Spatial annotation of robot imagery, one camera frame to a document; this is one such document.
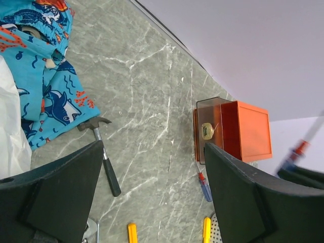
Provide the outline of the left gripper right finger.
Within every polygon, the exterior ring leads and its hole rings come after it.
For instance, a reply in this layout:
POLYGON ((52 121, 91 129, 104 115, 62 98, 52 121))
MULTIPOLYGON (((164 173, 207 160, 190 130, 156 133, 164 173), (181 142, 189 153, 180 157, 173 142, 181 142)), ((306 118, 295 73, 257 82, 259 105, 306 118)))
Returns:
POLYGON ((212 143, 204 156, 223 242, 323 242, 323 190, 270 175, 212 143))

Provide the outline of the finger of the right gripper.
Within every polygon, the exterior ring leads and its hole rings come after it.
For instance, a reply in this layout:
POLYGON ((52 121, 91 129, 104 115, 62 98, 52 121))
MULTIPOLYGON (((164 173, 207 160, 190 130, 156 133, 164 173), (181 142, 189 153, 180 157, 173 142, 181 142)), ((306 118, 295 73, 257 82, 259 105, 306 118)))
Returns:
POLYGON ((321 190, 324 189, 324 175, 317 171, 308 170, 298 166, 289 166, 284 169, 279 169, 277 175, 281 179, 292 183, 321 190))

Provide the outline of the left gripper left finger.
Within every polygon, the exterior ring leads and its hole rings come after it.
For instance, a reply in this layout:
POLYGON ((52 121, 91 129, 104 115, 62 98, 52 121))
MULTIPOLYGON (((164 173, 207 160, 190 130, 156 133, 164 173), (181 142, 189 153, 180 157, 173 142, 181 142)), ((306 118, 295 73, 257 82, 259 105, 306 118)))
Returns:
POLYGON ((103 143, 1 179, 1 242, 28 242, 40 231, 81 242, 103 161, 103 143))

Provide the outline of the yellow slim screwdriver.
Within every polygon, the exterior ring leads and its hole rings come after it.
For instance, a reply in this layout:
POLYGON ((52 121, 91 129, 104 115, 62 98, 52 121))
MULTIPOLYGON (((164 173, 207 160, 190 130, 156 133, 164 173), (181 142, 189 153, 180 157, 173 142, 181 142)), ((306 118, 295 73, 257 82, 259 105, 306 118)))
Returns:
POLYGON ((129 243, 138 243, 137 226, 135 223, 128 224, 129 243))

